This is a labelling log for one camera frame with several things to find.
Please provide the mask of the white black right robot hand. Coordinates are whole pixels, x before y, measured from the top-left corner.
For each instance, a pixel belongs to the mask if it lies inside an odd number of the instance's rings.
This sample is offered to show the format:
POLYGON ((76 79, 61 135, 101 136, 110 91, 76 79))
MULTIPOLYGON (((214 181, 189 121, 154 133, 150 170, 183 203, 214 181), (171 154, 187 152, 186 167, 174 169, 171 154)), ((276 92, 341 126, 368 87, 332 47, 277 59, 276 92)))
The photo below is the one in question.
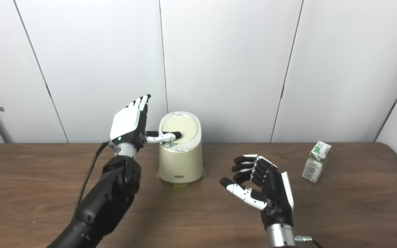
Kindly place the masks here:
POLYGON ((232 179, 220 184, 246 204, 260 210, 264 229, 278 224, 293 227, 294 200, 287 172, 258 154, 243 154, 234 159, 232 179))

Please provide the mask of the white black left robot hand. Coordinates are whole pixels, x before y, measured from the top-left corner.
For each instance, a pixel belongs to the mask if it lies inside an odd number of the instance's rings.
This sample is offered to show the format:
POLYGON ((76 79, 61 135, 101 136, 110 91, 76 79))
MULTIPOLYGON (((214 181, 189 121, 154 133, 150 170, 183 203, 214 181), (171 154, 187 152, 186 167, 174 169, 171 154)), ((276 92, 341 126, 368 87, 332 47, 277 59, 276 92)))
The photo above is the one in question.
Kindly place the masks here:
POLYGON ((115 146, 129 143, 137 150, 147 143, 163 143, 178 140, 181 132, 147 131, 148 100, 151 94, 132 101, 115 114, 110 130, 110 140, 115 146))

